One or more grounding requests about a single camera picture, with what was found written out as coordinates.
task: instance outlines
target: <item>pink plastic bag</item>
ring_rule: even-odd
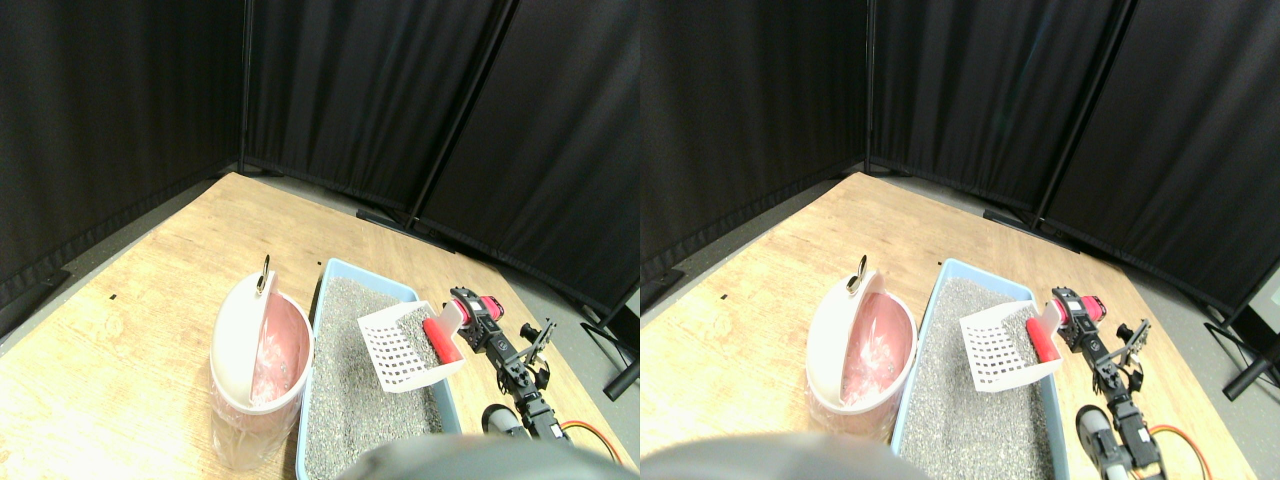
[[[882,275],[849,278],[823,298],[809,329],[805,397],[824,429],[888,440],[915,358],[915,320]]]

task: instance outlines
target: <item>metal pole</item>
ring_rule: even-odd
[[[1120,17],[1116,18],[1116,26],[1111,29],[1111,35],[1107,37],[1101,63],[1098,64],[1097,70],[1093,72],[1093,78],[1089,81],[1089,91],[1085,93],[1084,102],[1080,105],[1080,109],[1075,113],[1075,119],[1071,122],[1071,134],[1062,146],[1062,151],[1059,152],[1057,164],[1053,166],[1053,175],[1048,179],[1048,188],[1044,189],[1044,197],[1041,198],[1039,206],[1036,207],[1036,218],[1032,219],[1030,224],[1033,230],[1038,229],[1041,223],[1044,221],[1044,212],[1048,211],[1048,202],[1053,200],[1053,193],[1057,192],[1059,182],[1062,179],[1062,174],[1066,173],[1068,160],[1070,160],[1071,154],[1075,151],[1075,146],[1080,142],[1080,134],[1084,133],[1084,124],[1088,122],[1089,114],[1093,111],[1093,105],[1097,104],[1098,95],[1102,92],[1102,83],[1106,79],[1107,72],[1111,70],[1115,55],[1120,50],[1120,41],[1124,38],[1124,32],[1129,28],[1129,19],[1133,18],[1133,10],[1137,5],[1137,0],[1124,0],[1123,6],[1120,8]]]
[[[872,96],[876,90],[876,0],[867,0],[867,142],[863,173],[872,172]]]
[[[511,19],[516,17],[516,9],[518,6],[520,0],[508,0],[503,5],[502,17],[498,18],[494,35],[489,36],[488,42],[485,42],[484,58],[480,63],[480,69],[471,77],[471,81],[467,82],[462,108],[458,109],[458,114],[453,116],[453,122],[449,124],[449,133],[444,140],[444,146],[440,147],[440,151],[435,155],[435,163],[431,164],[431,172],[426,175],[426,183],[422,184],[422,189],[417,193],[417,201],[413,202],[413,210],[411,210],[408,218],[404,219],[406,230],[413,228],[419,215],[422,214],[422,205],[426,202],[426,193],[431,191],[436,178],[440,175],[440,170],[444,169],[444,160],[449,156],[449,152],[453,151],[453,146],[457,143],[458,136],[462,133],[462,127],[466,125],[467,116],[471,115],[471,108],[475,106],[476,99],[480,97],[480,87],[484,86],[484,81],[489,76],[489,69],[493,68],[493,61],[498,58],[502,38],[507,36],[507,27],[511,26]]]
[[[241,84],[241,154],[236,161],[236,173],[244,173],[244,154],[248,145],[248,77],[253,59],[253,0],[244,1],[244,38],[241,51],[241,64],[244,65],[244,79]]]

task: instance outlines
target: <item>gray litter granules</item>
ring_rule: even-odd
[[[308,387],[303,468],[311,479],[337,477],[361,453],[389,440],[443,430],[430,388],[387,393],[378,384],[356,320],[396,303],[394,297],[351,279],[332,278],[325,285]],[[416,330],[422,335],[421,328]]]
[[[1039,384],[1000,393],[973,387],[960,333],[960,319],[1012,298],[968,279],[942,285],[933,306],[932,324],[916,352],[915,384],[906,408],[899,452],[929,477],[941,479],[1051,479],[1053,456],[1048,447]],[[1019,353],[1036,358],[1027,337],[1032,308],[1006,320]]]
[[[419,358],[422,358],[422,364],[428,369],[435,369],[440,366],[440,353],[431,347],[431,340],[426,339],[426,333],[422,332],[422,319],[435,317],[435,311],[431,310],[430,305],[424,305],[421,308],[408,312],[396,320],[399,325],[401,332],[408,338],[410,347],[413,348],[413,353],[417,353]]]

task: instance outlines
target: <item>wire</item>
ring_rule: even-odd
[[[600,439],[600,442],[604,443],[604,448],[609,449],[609,456],[613,458],[613,461],[618,462],[618,465],[622,465],[622,457],[618,456],[618,451],[613,448],[613,443],[611,443],[609,439],[604,438],[604,434],[602,434],[600,430],[596,430],[594,426],[591,426],[591,424],[588,424],[581,420],[570,420],[561,422],[561,429],[564,431],[568,431],[568,429],[575,426],[580,429],[586,429],[593,435],[595,435],[595,438]]]
[[[1208,470],[1208,461],[1204,460],[1204,453],[1201,452],[1199,445],[1197,445],[1196,442],[1192,440],[1192,438],[1187,435],[1185,431],[1181,431],[1172,425],[1156,425],[1155,428],[1151,429],[1151,435],[1155,436],[1161,431],[1170,431],[1178,434],[1178,436],[1181,436],[1183,440],[1187,440],[1187,444],[1192,445],[1192,449],[1196,451],[1196,457],[1199,458],[1202,474],[1204,474],[1204,477],[1208,480],[1213,480],[1213,472]]]

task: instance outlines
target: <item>gray floor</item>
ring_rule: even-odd
[[[886,178],[884,180],[974,215],[980,216],[984,209],[1001,210],[972,195],[919,178]],[[677,264],[675,268],[685,271],[686,276],[676,284],[673,293],[660,300],[640,317],[641,325],[648,325],[707,275],[755,242],[773,225],[820,197],[836,183],[836,180],[826,180],[806,189]],[[1176,288],[1135,269],[1125,269],[1125,271],[1138,293],[1160,319],[1162,328],[1174,340],[1174,346],[1178,347],[1178,352],[1187,360],[1201,388],[1204,389],[1240,451],[1244,452],[1249,466],[1253,467],[1260,479],[1280,479],[1280,454],[1276,454],[1280,452],[1280,389],[1258,381],[1235,402],[1228,401],[1226,396],[1222,394],[1222,387],[1243,369],[1245,360],[1236,353],[1230,342],[1216,340],[1204,329],[1203,324],[1210,321],[1210,317]],[[1158,365],[1146,365],[1144,367],[1148,375],[1160,375]],[[1148,419],[1148,421],[1158,422],[1158,419]],[[1208,458],[1208,462],[1212,467],[1213,458]]]
[[[259,180],[349,215],[355,215],[357,209],[367,209],[347,196],[294,178],[275,177],[259,178]],[[4,339],[0,339],[0,355],[8,352],[23,335],[35,329],[49,314],[65,303],[76,291],[88,283],[97,273],[119,259],[124,251],[136,244],[147,232],[151,232],[151,229],[198,197],[200,193],[204,193],[212,184],[212,180],[205,180],[179,193],[177,197],[145,214],[70,261],[65,266],[65,270],[72,274],[70,279],[55,291],[52,298],[32,315],[29,320]],[[564,356],[579,381],[582,383],[582,387],[586,388],[586,392],[600,408],[600,413],[609,421],[609,426],[617,433],[622,448],[632,458],[639,458],[640,383],[637,381],[632,388],[627,389],[617,402],[611,402],[603,392],[604,385],[622,371],[623,364],[617,351],[612,346],[602,346],[598,343],[599,340],[595,340],[582,328],[577,326],[580,323],[588,321],[588,315],[575,308],[568,301],[552,291],[550,287],[504,266],[499,266],[499,270],[507,278],[507,282],[511,283],[516,294],[520,296],[520,300],[543,323],[543,326],[547,323],[544,319],[554,319],[558,323],[556,333],[552,337],[552,343]],[[557,381],[556,371],[552,371],[550,381]],[[558,419],[561,421],[575,420],[566,417],[563,413]]]

